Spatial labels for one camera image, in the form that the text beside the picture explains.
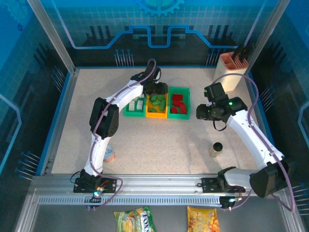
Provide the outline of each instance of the snack bag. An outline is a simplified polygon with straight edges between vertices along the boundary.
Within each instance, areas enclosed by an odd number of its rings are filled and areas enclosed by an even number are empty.
[[[150,207],[114,212],[116,232],[156,232]]]
[[[216,209],[188,209],[188,232],[220,232]]]

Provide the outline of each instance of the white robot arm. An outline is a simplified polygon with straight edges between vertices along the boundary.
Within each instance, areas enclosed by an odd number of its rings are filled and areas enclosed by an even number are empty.
[[[284,155],[261,132],[252,117],[248,117],[244,102],[238,97],[229,99],[221,83],[205,87],[204,95],[207,98],[207,104],[197,107],[197,118],[214,121],[214,123],[223,121],[233,128],[253,155],[258,167],[258,170],[230,167],[220,171],[218,183],[221,183],[221,189],[228,189],[231,186],[251,188],[263,198],[285,188],[285,178],[274,155],[281,161],[288,175],[291,174],[295,163],[285,159]]]
[[[127,86],[133,85],[136,82],[137,81],[130,80],[129,83],[127,84]],[[116,105],[119,109],[119,112],[120,112],[127,104],[129,104],[130,101],[132,101],[136,97],[142,95],[143,89],[144,89],[143,85],[137,84],[137,85],[125,90],[124,92],[122,92],[117,97],[116,100],[114,100],[113,105]],[[110,102],[117,93],[108,97],[106,99],[106,102]],[[106,137],[104,139],[102,139],[102,137],[99,136],[99,135],[97,135],[97,137],[98,137],[98,141],[95,143],[93,151],[92,151],[92,161],[93,161],[93,166],[95,167],[95,169],[98,172],[101,173],[103,171],[102,165],[103,165],[103,159],[104,159],[106,147],[107,147],[107,144],[109,143],[111,137]],[[93,134],[91,134],[91,147],[93,146],[95,139],[96,139],[95,136]],[[89,157],[88,157],[86,166],[84,167],[84,170],[89,175],[97,176],[98,174],[93,170],[93,168],[90,165],[90,155],[91,155],[91,150],[89,152]]]
[[[75,180],[74,192],[93,192],[101,186],[103,159],[108,142],[118,129],[119,112],[142,94],[166,94],[168,86],[159,82],[160,77],[161,70],[155,60],[151,59],[146,70],[131,77],[121,90],[106,99],[95,100],[89,120],[91,149],[87,163],[80,171],[80,178]]]

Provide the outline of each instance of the glass panel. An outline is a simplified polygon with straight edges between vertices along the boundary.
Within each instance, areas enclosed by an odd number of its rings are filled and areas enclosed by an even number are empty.
[[[0,230],[11,232],[67,70],[26,1],[0,1],[0,21]]]
[[[291,0],[252,68],[276,147],[297,162],[295,185],[309,184],[309,2]],[[308,201],[299,201],[299,209]]]
[[[276,0],[43,0],[76,66],[215,66],[256,42]]]

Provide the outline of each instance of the plastic container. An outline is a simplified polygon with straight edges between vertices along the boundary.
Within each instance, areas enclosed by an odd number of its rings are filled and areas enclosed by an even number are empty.
[[[124,115],[126,117],[145,117],[146,116],[146,107],[145,107],[145,105],[146,105],[146,98],[139,98],[139,100],[143,100],[144,101],[142,110],[137,110],[136,109],[137,101],[135,101],[135,111],[129,111],[129,104],[128,104],[124,108]]]
[[[238,56],[235,58],[235,61],[232,59],[234,52],[223,53],[220,55],[220,58],[217,63],[217,68],[213,76],[213,80],[216,80],[218,77],[228,74],[228,73],[240,73],[244,74],[249,64],[246,59],[241,63]],[[222,87],[225,92],[232,91],[236,88],[239,83],[241,76],[231,75],[224,77],[219,82],[221,82]]]
[[[223,149],[223,145],[221,143],[215,143],[209,152],[209,156],[211,158],[217,157],[218,155],[222,153],[222,149]]]
[[[168,99],[169,94],[164,95],[164,99],[166,100],[166,105],[164,111],[160,111],[160,105],[153,106],[152,102],[148,99],[150,98],[149,95],[147,95],[146,100],[146,117],[152,117],[152,118],[167,118],[168,117]],[[150,112],[150,109],[154,108],[157,112]]]
[[[172,105],[172,96],[173,94],[182,94],[183,100],[182,102],[185,104],[187,108],[186,114],[173,114],[171,112]],[[189,119],[190,117],[190,110],[191,110],[191,103],[190,103],[190,89],[189,88],[183,88],[183,87],[169,87],[169,103],[168,103],[168,118],[174,118],[174,119]]]

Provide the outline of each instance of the speckled table surface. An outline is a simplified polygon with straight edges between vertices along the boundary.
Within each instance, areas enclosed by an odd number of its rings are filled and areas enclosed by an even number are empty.
[[[86,164],[91,132],[89,117],[94,100],[106,98],[144,69],[82,69],[77,78],[69,112],[61,135],[53,174],[80,171]],[[110,145],[116,158],[103,165],[110,174],[200,174],[216,173],[236,166],[256,169],[252,155],[231,129],[218,132],[212,122],[196,119],[196,107],[205,103],[204,87],[211,84],[215,69],[162,68],[161,81],[173,87],[188,87],[191,93],[189,120],[124,117]],[[240,97],[250,107],[251,100],[244,80],[229,98]],[[209,157],[213,143],[223,144],[223,152]]]

